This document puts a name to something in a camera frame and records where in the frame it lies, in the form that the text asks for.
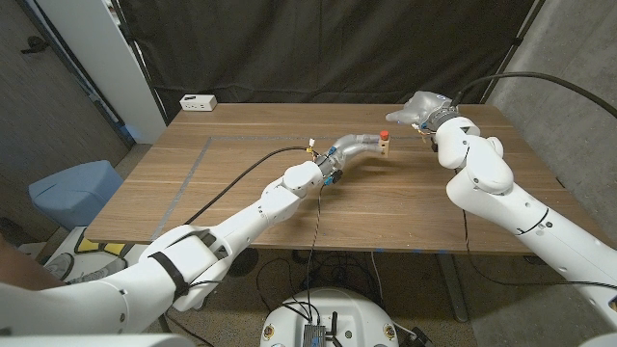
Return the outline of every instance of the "black cord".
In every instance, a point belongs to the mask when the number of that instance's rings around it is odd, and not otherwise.
[[[244,171],[243,173],[241,173],[239,176],[237,176],[233,182],[231,182],[227,187],[225,187],[225,189],[223,191],[221,191],[221,193],[219,193],[219,195],[217,195],[216,197],[214,197],[214,199],[212,199],[209,203],[207,203],[204,207],[201,208],[201,210],[199,210],[196,214],[193,215],[193,217],[189,218],[186,222],[184,222],[185,225],[189,225],[191,223],[193,223],[200,215],[201,213],[203,213],[206,209],[210,208],[210,206],[212,204],[214,204],[214,202],[216,202],[218,199],[220,199],[229,189],[231,189],[231,187],[233,187],[236,183],[238,183],[238,181],[240,179],[242,179],[242,177],[244,177],[246,174],[248,174],[252,169],[256,168],[257,165],[263,163],[266,159],[270,158],[271,156],[287,151],[287,150],[304,150],[306,151],[307,148],[306,147],[300,147],[300,146],[294,146],[294,147],[285,147],[285,148],[281,148],[281,149],[277,149],[275,151],[272,151],[268,154],[266,154],[266,156],[264,156],[263,158],[259,159],[256,163],[252,164],[246,171]]]
[[[167,324],[167,319],[165,319],[165,314],[161,314],[160,316],[158,316],[158,324],[161,326],[161,330],[163,330],[163,333],[172,333],[170,325]]]
[[[326,155],[326,157],[324,158],[324,160],[321,161],[321,163],[317,164],[317,167],[322,166],[325,162],[328,161],[328,159],[330,159],[330,154]]]
[[[298,299],[296,299],[296,297],[294,296],[295,289],[294,289],[294,287],[293,287],[293,283],[291,282],[291,264],[289,264],[289,261],[288,261],[287,259],[283,259],[283,258],[278,257],[278,258],[272,259],[272,260],[268,261],[267,263],[263,264],[263,265],[261,266],[261,268],[259,269],[259,271],[257,272],[257,277],[255,278],[255,286],[257,287],[257,293],[259,294],[259,299],[261,299],[261,302],[262,302],[264,305],[266,305],[266,308],[268,308],[268,313],[272,312],[272,309],[270,308],[270,306],[269,306],[269,305],[268,305],[268,303],[266,302],[266,299],[265,299],[265,297],[263,296],[263,293],[261,293],[261,288],[259,287],[259,276],[261,275],[261,271],[263,271],[263,269],[264,269],[266,266],[268,266],[269,264],[272,264],[272,263],[273,263],[273,262],[275,262],[275,261],[284,261],[284,262],[287,264],[287,271],[288,271],[288,274],[289,274],[289,289],[291,290],[291,299],[293,299],[293,301],[294,301],[295,303],[299,303]],[[308,311],[308,310],[307,310],[304,306],[302,306],[302,305],[300,305],[300,307],[301,307],[301,308],[304,310],[304,312],[307,314],[306,316],[305,316],[304,314],[300,314],[300,315],[301,315],[303,318],[307,317],[307,320],[309,320],[309,319],[308,319],[308,316],[309,316],[309,311]]]
[[[341,283],[340,281],[337,280],[324,280],[325,284],[327,285],[333,285],[333,286],[340,286],[346,289],[350,289],[352,291],[355,291],[357,293],[361,293],[363,294],[363,296],[371,298],[371,300],[376,303],[377,305],[379,305],[380,307],[384,307],[383,302],[381,300],[381,297],[379,295],[379,287],[377,286],[377,281],[375,280],[375,278],[373,277],[373,275],[371,274],[370,271],[368,271],[368,267],[367,265],[364,266],[362,264],[360,264],[360,262],[354,257],[354,256],[348,256],[348,259],[353,260],[352,262],[350,262],[350,260],[347,260],[346,263],[342,263],[342,264],[336,264],[336,263],[328,263],[330,262],[330,260],[334,260],[334,261],[338,261],[338,259],[340,258],[340,255],[338,254],[338,252],[334,252],[334,251],[328,251],[328,252],[324,252],[322,254],[319,254],[317,251],[314,252],[315,255],[326,255],[326,258],[324,258],[323,260],[320,260],[318,257],[314,256],[312,259],[313,263],[317,263],[317,267],[314,268],[311,272],[310,272],[310,276],[313,282],[317,281],[317,277],[321,271],[321,269],[323,267],[334,267],[333,271],[334,272],[336,269],[342,269],[343,271],[345,271],[346,267],[356,267],[358,269],[360,269],[366,278],[366,284],[367,284],[367,288],[368,288],[368,292],[366,292],[365,290],[360,290],[358,287],[355,287],[353,285],[350,285],[349,283]],[[306,277],[303,280],[303,283],[308,283],[309,281],[309,277]]]
[[[307,322],[311,323],[311,322],[310,322],[310,319],[309,319],[308,317],[306,317],[306,316],[305,316],[305,315],[304,315],[301,311],[297,310],[296,308],[291,307],[289,304],[287,304],[287,303],[282,303],[282,304],[281,304],[281,306],[291,309],[292,311],[294,311],[294,312],[298,313],[298,315],[300,315],[302,318],[306,319],[306,320],[307,320]]]
[[[489,276],[483,274],[480,269],[473,262],[473,257],[471,256],[471,251],[469,250],[469,230],[467,227],[467,213],[463,210],[463,223],[465,224],[465,245],[467,247],[467,255],[469,258],[469,262],[475,272],[477,272],[480,276],[489,280],[493,283],[501,284],[501,285],[513,285],[513,286],[532,286],[532,285],[561,285],[561,284],[581,284],[581,285],[596,285],[605,288],[617,289],[617,285],[608,284],[608,283],[600,283],[588,280],[557,280],[557,281],[546,281],[546,282],[505,282],[502,280],[495,280],[490,278]]]
[[[319,314],[319,310],[317,309],[317,307],[315,307],[313,304],[309,304],[307,302],[299,302],[299,301],[295,301],[295,302],[288,302],[288,303],[282,303],[283,305],[289,305],[289,304],[298,304],[300,305],[300,307],[304,308],[303,305],[309,305],[310,307],[315,309],[315,312],[317,312],[317,325],[321,324],[321,314]]]
[[[189,284],[189,288],[193,288],[194,286],[198,286],[201,284],[207,284],[207,283],[223,283],[223,281],[222,280],[200,280],[199,282],[193,282]]]
[[[476,80],[473,80],[469,83],[466,84],[465,87],[463,87],[459,92],[456,93],[456,95],[454,96],[454,99],[452,100],[452,103],[450,104],[451,107],[455,107],[457,106],[460,102],[461,99],[463,98],[463,96],[465,95],[465,92],[467,90],[469,90],[471,87],[480,84],[482,82],[486,82],[486,81],[492,81],[494,79],[499,79],[499,78],[507,78],[507,77],[532,77],[532,78],[538,78],[538,79],[543,79],[546,81],[550,81],[552,83],[556,83],[562,87],[565,87],[575,93],[578,93],[582,96],[585,96],[586,98],[588,98],[589,100],[595,102],[598,106],[604,108],[609,114],[611,114],[614,118],[617,119],[617,109],[615,109],[612,105],[610,105],[608,102],[606,102],[605,100],[603,100],[602,98],[600,98],[599,96],[583,89],[582,87],[577,86],[574,83],[568,82],[566,80],[563,80],[561,78],[555,77],[555,76],[551,76],[545,73],[540,73],[540,72],[530,72],[530,71],[521,71],[521,72],[504,72],[504,73],[498,73],[498,74],[494,74],[494,75],[490,75],[490,76],[485,76],[485,77],[480,77]]]
[[[308,301],[308,318],[312,325],[312,305],[310,304],[310,259],[312,258],[312,252],[315,249],[315,241],[317,241],[317,232],[319,231],[319,217],[321,215],[321,192],[323,192],[325,185],[322,185],[319,189],[319,196],[317,197],[317,225],[315,226],[315,235],[312,238],[312,245],[310,246],[310,253],[308,254],[307,263],[307,301]]]
[[[167,312],[165,312],[165,314],[164,314],[164,315],[165,315],[165,317],[169,318],[169,320],[171,320],[172,322],[174,322],[174,324],[176,324],[179,328],[181,328],[181,329],[182,329],[185,333],[187,333],[187,334],[191,335],[192,337],[194,337],[194,338],[198,339],[199,341],[201,341],[201,342],[205,343],[205,345],[206,345],[206,346],[209,346],[209,347],[214,347],[214,345],[213,345],[212,343],[208,342],[205,338],[203,338],[203,337],[201,337],[201,336],[199,336],[199,335],[197,335],[197,334],[195,334],[195,333],[193,333],[193,332],[189,331],[188,329],[184,328],[184,326],[183,326],[183,325],[181,325],[178,321],[176,321],[176,320],[175,320],[172,316],[170,316]]]

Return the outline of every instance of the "wooden tabletop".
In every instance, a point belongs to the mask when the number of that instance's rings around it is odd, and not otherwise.
[[[346,134],[391,136],[389,158],[363,153],[343,178],[322,193],[315,248],[320,250],[464,253],[463,212],[445,193],[454,175],[442,168],[430,142],[410,127],[385,120],[402,105],[219,104],[213,112],[180,112],[86,231],[98,242],[149,243],[181,225],[256,160],[280,147],[327,151]],[[607,237],[559,184],[517,131],[488,105],[461,112],[497,136],[515,180],[607,242]],[[260,197],[265,186],[293,165],[310,160],[288,151],[258,166],[193,224],[214,226]],[[288,221],[263,232],[254,247],[306,249],[316,223],[317,190]],[[476,254],[529,254],[505,229],[468,214],[469,246]]]

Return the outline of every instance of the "wire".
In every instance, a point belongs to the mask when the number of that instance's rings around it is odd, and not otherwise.
[[[321,154],[319,154],[319,152],[317,152],[312,147],[310,148],[310,154],[312,154],[312,162],[313,163],[316,163],[317,162],[317,157],[321,155]]]
[[[303,306],[303,305],[309,305],[309,306],[311,306],[312,308],[314,308],[314,309],[315,309],[315,312],[317,312],[317,325],[320,325],[320,324],[321,324],[321,314],[319,314],[319,310],[318,310],[318,309],[317,309],[317,307],[315,307],[313,304],[309,304],[309,303],[307,303],[307,302],[299,302],[299,301],[295,301],[295,302],[287,302],[287,303],[283,303],[283,304],[284,304],[284,305],[285,305],[285,304],[287,304],[287,305],[289,305],[289,304],[298,304],[298,305],[300,305],[300,307],[302,307],[302,308],[304,308],[304,306]]]
[[[236,183],[238,183],[238,181],[240,179],[242,179],[242,177],[244,177],[246,174],[248,174],[252,169],[256,168],[257,165],[263,163],[266,159],[270,158],[271,156],[287,151],[287,150],[304,150],[306,151],[307,148],[306,147],[301,147],[301,146],[294,146],[294,147],[285,147],[285,148],[281,148],[281,149],[277,149],[275,151],[272,151],[268,154],[266,154],[263,158],[259,159],[256,163],[252,164],[246,171],[244,171],[243,173],[241,173],[240,175],[238,175],[227,187],[225,187],[224,190],[221,191],[221,193],[219,193],[219,195],[217,195],[216,197],[214,197],[214,199],[212,199],[209,203],[207,203],[204,207],[201,208],[201,210],[199,210],[196,214],[193,215],[193,217],[189,218],[186,222],[184,222],[185,225],[189,225],[191,223],[193,223],[200,215],[201,213],[203,213],[206,209],[210,208],[210,206],[212,206],[212,204],[214,204],[214,202],[216,202],[218,199],[220,199],[229,189],[231,189],[231,187],[233,187]]]
[[[171,320],[172,322],[174,322],[174,324],[176,324],[179,328],[181,328],[185,333],[191,335],[192,337],[198,339],[199,341],[205,343],[206,346],[210,346],[210,347],[214,347],[214,345],[210,342],[208,342],[205,338],[189,331],[188,329],[184,328],[184,326],[182,324],[180,324],[178,321],[176,321],[172,316],[169,315],[168,312],[165,312],[165,317],[169,318],[169,320]]]
[[[398,328],[398,329],[402,330],[403,332],[405,332],[405,333],[407,333],[407,334],[411,334],[411,335],[413,335],[413,336],[416,336],[416,333],[414,333],[414,332],[412,332],[411,330],[409,330],[409,329],[407,329],[407,328],[403,327],[402,325],[400,325],[400,324],[398,324],[398,323],[396,323],[396,322],[394,322],[394,321],[392,321],[392,324],[394,325],[394,327],[396,327],[396,328]]]
[[[366,284],[368,287],[368,293],[365,290],[361,290],[358,287],[351,285],[350,283],[348,283],[347,281],[345,281],[344,283],[341,283],[340,280],[337,279],[333,279],[333,280],[325,280],[325,283],[327,285],[334,285],[334,286],[340,286],[352,291],[355,291],[357,293],[361,293],[363,294],[363,296],[371,298],[371,301],[375,302],[377,305],[379,305],[380,307],[383,307],[383,302],[379,296],[379,287],[377,284],[377,281],[375,280],[375,278],[373,277],[372,273],[370,271],[368,271],[367,269],[368,267],[368,262],[366,262],[366,256],[368,255],[368,252],[364,252],[362,253],[363,255],[365,255],[364,257],[364,263],[366,264],[365,266],[361,265],[360,262],[354,257],[354,256],[347,256],[347,260],[345,263],[342,264],[335,264],[335,263],[328,263],[330,262],[330,260],[338,260],[340,258],[340,256],[338,255],[338,252],[334,252],[334,251],[329,251],[329,252],[325,252],[321,255],[328,255],[325,259],[323,260],[319,260],[318,257],[313,257],[313,262],[317,263],[318,266],[316,269],[313,269],[311,271],[311,278],[313,283],[315,283],[317,281],[318,278],[318,274],[320,273],[321,269],[323,267],[334,267],[333,271],[331,272],[331,276],[333,276],[333,273],[335,272],[336,269],[342,269],[343,271],[346,271],[346,268],[348,267],[355,267],[358,268],[359,270],[361,270],[363,272],[363,274],[366,277]],[[304,262],[305,264],[308,262],[308,257],[306,258],[306,261],[302,261],[303,259],[299,256],[296,256],[296,261],[297,262]],[[302,283],[307,283],[308,282],[308,278],[305,278]]]
[[[207,284],[207,283],[223,283],[223,281],[222,280],[200,280],[199,282],[193,282],[189,284],[189,288],[193,288],[194,286],[198,286],[201,284]]]
[[[297,309],[296,309],[296,308],[294,308],[294,307],[291,307],[291,306],[290,306],[289,304],[287,304],[287,303],[282,303],[281,305],[282,305],[283,307],[289,308],[289,309],[291,309],[292,311],[294,311],[294,312],[298,313],[298,315],[300,315],[302,318],[306,319],[306,320],[307,320],[307,322],[309,322],[310,324],[312,324],[312,322],[310,321],[310,319],[309,319],[308,317],[306,317],[304,314],[302,314],[302,312],[301,312],[301,311],[297,310]]]
[[[373,267],[375,268],[375,274],[377,275],[377,282],[379,283],[379,296],[384,301],[384,291],[382,290],[382,280],[379,278],[379,271],[377,271],[377,264],[375,264],[375,254],[370,253],[370,259],[373,260]]]
[[[328,161],[328,159],[330,158],[330,154],[326,155],[326,157],[324,158],[324,160],[321,161],[321,163],[317,164],[317,167],[321,167],[325,162]]]
[[[293,299],[293,301],[294,301],[295,303],[299,303],[298,299],[296,299],[296,297],[294,296],[294,292],[295,292],[295,290],[294,290],[294,288],[293,288],[293,283],[291,282],[291,264],[289,264],[289,261],[288,261],[287,259],[283,259],[283,258],[281,258],[281,257],[278,257],[278,258],[272,259],[272,260],[268,261],[267,263],[263,264],[263,265],[261,266],[261,268],[259,269],[259,271],[257,272],[257,277],[255,278],[255,286],[257,287],[257,293],[259,294],[259,299],[261,299],[261,302],[262,302],[264,305],[266,305],[266,308],[268,308],[268,313],[272,312],[272,309],[270,308],[270,306],[269,306],[269,305],[268,305],[268,303],[266,302],[266,299],[265,299],[265,297],[263,296],[263,293],[261,293],[261,288],[259,287],[259,276],[261,275],[261,271],[263,271],[263,269],[264,269],[266,266],[268,266],[268,265],[272,264],[272,263],[273,263],[273,262],[275,262],[275,261],[284,261],[284,262],[287,264],[287,271],[288,271],[288,274],[289,274],[289,289],[290,289],[290,291],[291,291],[291,299]],[[307,314],[307,316],[309,316],[309,311],[308,311],[308,310],[307,310],[307,309],[306,309],[303,305],[300,305],[300,307],[304,310],[304,312]]]
[[[578,93],[582,96],[585,96],[586,98],[588,98],[589,100],[595,102],[598,106],[604,108],[609,114],[611,114],[614,118],[617,119],[617,109],[615,109],[612,105],[610,105],[608,102],[606,102],[605,100],[603,100],[602,98],[600,98],[599,96],[583,89],[582,87],[577,86],[574,83],[568,82],[566,80],[563,80],[561,78],[555,77],[555,76],[551,76],[545,73],[540,73],[540,72],[531,72],[531,71],[521,71],[521,72],[504,72],[504,73],[498,73],[498,74],[494,74],[494,75],[490,75],[490,76],[485,76],[485,77],[480,77],[476,80],[473,80],[469,83],[466,84],[465,87],[463,87],[459,92],[456,93],[456,95],[454,96],[454,99],[452,100],[452,103],[450,103],[450,107],[455,107],[457,106],[460,102],[461,99],[463,98],[463,96],[465,95],[465,92],[467,90],[469,90],[471,87],[480,84],[482,82],[485,81],[492,81],[495,79],[499,79],[499,78],[507,78],[507,77],[532,77],[532,78],[538,78],[538,79],[543,79],[546,81],[550,81],[552,83],[558,84],[562,87],[565,87],[575,93]]]
[[[163,333],[172,333],[170,325],[167,324],[167,319],[165,319],[165,314],[161,314],[160,316],[158,316],[158,324],[161,326],[161,330],[163,330]]]
[[[319,196],[317,197],[317,225],[315,226],[315,235],[312,238],[312,245],[310,246],[310,253],[308,254],[307,262],[307,301],[308,301],[308,318],[312,325],[312,305],[310,304],[310,259],[312,258],[312,252],[315,249],[315,241],[317,241],[317,232],[319,231],[319,217],[321,215],[321,192],[323,192],[325,185],[322,185],[319,189]]]
[[[489,280],[493,283],[501,284],[501,285],[512,285],[512,286],[532,286],[532,285],[562,285],[562,284],[580,284],[580,285],[596,285],[605,288],[617,289],[617,285],[608,284],[608,283],[600,283],[589,280],[557,280],[557,281],[546,281],[546,282],[505,282],[502,280],[495,280],[490,278],[489,276],[483,274],[480,269],[473,262],[473,257],[471,256],[471,251],[469,250],[469,230],[467,227],[467,213],[463,210],[463,222],[465,224],[465,245],[467,247],[467,255],[469,256],[469,262],[475,272],[477,272],[480,276]]]

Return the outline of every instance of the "white power strip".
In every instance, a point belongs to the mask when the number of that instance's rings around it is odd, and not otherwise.
[[[214,95],[186,94],[180,100],[184,111],[212,111],[216,103]]]

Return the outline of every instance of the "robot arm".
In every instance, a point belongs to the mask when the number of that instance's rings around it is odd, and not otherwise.
[[[137,264],[112,276],[42,291],[0,283],[0,329],[12,335],[139,333],[171,305],[200,307],[261,232],[290,218],[309,189],[334,183],[346,160],[362,151],[381,153],[378,140],[341,138],[328,155],[287,169],[259,200],[219,225],[176,227],[152,242]]]
[[[445,96],[417,92],[387,120],[435,135],[439,162],[460,171],[446,186],[457,206],[512,232],[567,280],[617,285],[617,252],[514,183],[497,138],[484,139]],[[600,315],[617,328],[617,290],[577,284]]]

